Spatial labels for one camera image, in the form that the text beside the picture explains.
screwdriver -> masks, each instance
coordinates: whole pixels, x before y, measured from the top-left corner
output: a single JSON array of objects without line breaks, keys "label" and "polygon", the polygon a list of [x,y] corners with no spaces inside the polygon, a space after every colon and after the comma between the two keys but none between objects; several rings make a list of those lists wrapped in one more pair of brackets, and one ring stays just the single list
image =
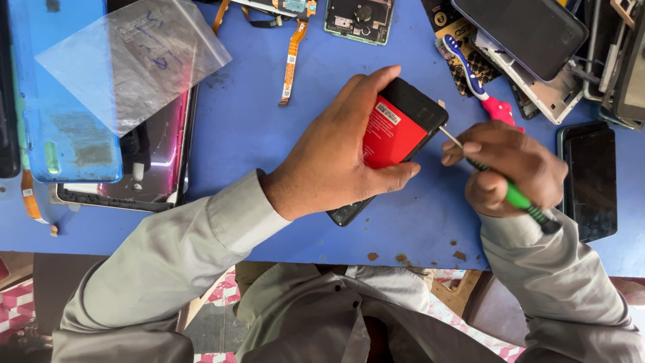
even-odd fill
[{"label": "screwdriver", "polygon": [[[459,140],[455,138],[455,136],[452,136],[443,126],[439,126],[439,130],[446,134],[446,136],[454,141],[455,144],[461,149],[464,148],[464,145],[462,145],[461,142],[459,142]],[[469,158],[466,158],[466,160],[468,161],[468,163],[470,163],[470,165],[473,165],[479,171],[486,171],[490,169],[488,165],[484,165],[478,161],[471,160]],[[529,198],[527,198],[522,192],[520,192],[520,190],[515,186],[515,183],[513,183],[509,179],[506,179],[506,183],[508,184],[506,200],[508,200],[508,202],[511,203],[512,206],[530,215],[540,225],[540,228],[542,229],[542,232],[544,234],[553,234],[557,231],[560,231],[562,225],[558,221],[551,220],[547,216],[545,216],[539,207],[533,204],[533,202],[531,202]]]}]

flex cable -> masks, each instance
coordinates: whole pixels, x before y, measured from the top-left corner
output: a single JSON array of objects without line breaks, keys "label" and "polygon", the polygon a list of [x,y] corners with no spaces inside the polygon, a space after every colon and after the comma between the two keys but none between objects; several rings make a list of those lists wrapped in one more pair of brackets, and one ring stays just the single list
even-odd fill
[{"label": "flex cable", "polygon": [[295,31],[289,42],[289,53],[286,58],[286,73],[284,75],[284,88],[282,99],[278,106],[285,107],[289,103],[293,87],[293,73],[295,72],[295,59],[298,56],[298,44],[303,40],[307,32],[307,22],[298,19],[298,30]]},{"label": "flex cable", "polygon": [[223,0],[221,5],[219,5],[219,10],[215,16],[215,21],[213,22],[213,33],[215,33],[215,35],[217,35],[217,29],[219,29],[219,25],[222,23],[224,13],[228,10],[228,4],[230,2],[231,0]]},{"label": "flex cable", "polygon": [[[251,20],[248,18],[249,9],[271,16],[273,17],[273,19],[272,20]],[[283,21],[291,20],[291,17],[280,15],[274,12],[269,12],[264,9],[251,8],[248,5],[242,5],[242,13],[244,13],[244,18],[246,19],[246,21],[252,26],[254,26],[255,28],[275,28],[277,26],[282,26]]]},{"label": "flex cable", "polygon": [[50,235],[52,237],[58,237],[58,227],[43,219],[40,214],[38,204],[36,203],[36,197],[34,196],[34,179],[32,178],[32,173],[29,170],[23,170],[23,180],[20,183],[20,189],[23,192],[23,203],[25,203],[27,215],[35,219],[37,222],[48,224],[52,228]]}]

ziplock bag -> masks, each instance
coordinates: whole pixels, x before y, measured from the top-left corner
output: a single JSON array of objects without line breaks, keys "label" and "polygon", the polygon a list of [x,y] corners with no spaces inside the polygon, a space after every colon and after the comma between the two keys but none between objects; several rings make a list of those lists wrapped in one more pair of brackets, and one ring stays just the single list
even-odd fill
[{"label": "ziplock bag", "polygon": [[35,58],[119,137],[232,59],[188,0],[138,0]]}]

blue table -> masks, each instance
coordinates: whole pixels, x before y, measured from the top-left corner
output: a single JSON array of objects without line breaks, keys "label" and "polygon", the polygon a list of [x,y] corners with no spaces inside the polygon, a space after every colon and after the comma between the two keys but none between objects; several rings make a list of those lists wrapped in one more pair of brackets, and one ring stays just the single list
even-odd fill
[{"label": "blue table", "polygon": [[[385,47],[350,41],[323,31],[324,1],[310,19],[300,45],[293,96],[286,108],[277,106],[283,87],[286,51],[294,22],[274,29],[253,28],[239,5],[231,5],[220,27],[219,39],[233,61],[200,84],[190,159],[189,200],[212,195],[255,167],[272,171],[350,76],[370,73],[391,64],[402,65],[401,77],[432,99],[441,99],[450,113],[448,130],[458,134],[487,119],[474,98],[456,91],[420,1],[399,1],[390,39]],[[207,22],[216,6],[199,5]],[[512,102],[503,78],[486,85],[488,93]],[[591,103],[582,102],[563,125],[590,121]],[[513,113],[519,110],[513,104]],[[558,127],[544,116],[517,123],[551,150]],[[645,276],[645,150],[642,134],[616,130],[619,231],[592,242],[608,273]],[[463,198],[471,167],[461,163],[446,168],[439,163],[438,134],[417,155],[422,166],[400,192],[378,196],[352,224],[335,226],[324,213],[293,222],[256,247],[250,260],[317,262],[327,264],[401,265],[399,260],[423,267],[485,269],[479,219]],[[52,253],[111,254],[136,227],[145,213],[100,207],[49,206],[59,218],[61,236],[51,238],[48,228],[24,213],[19,180],[0,181],[0,250]],[[456,251],[466,261],[453,257]],[[370,261],[369,253],[379,257]]]}]

left hand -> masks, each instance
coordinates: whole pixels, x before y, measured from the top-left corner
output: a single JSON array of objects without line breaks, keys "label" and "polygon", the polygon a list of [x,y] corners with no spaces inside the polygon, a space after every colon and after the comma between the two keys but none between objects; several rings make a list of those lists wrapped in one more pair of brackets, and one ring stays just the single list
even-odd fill
[{"label": "left hand", "polygon": [[362,139],[376,97],[400,72],[395,65],[352,77],[283,163],[260,179],[266,198],[284,219],[398,191],[419,173],[421,166],[412,162],[382,169],[363,163]]}]

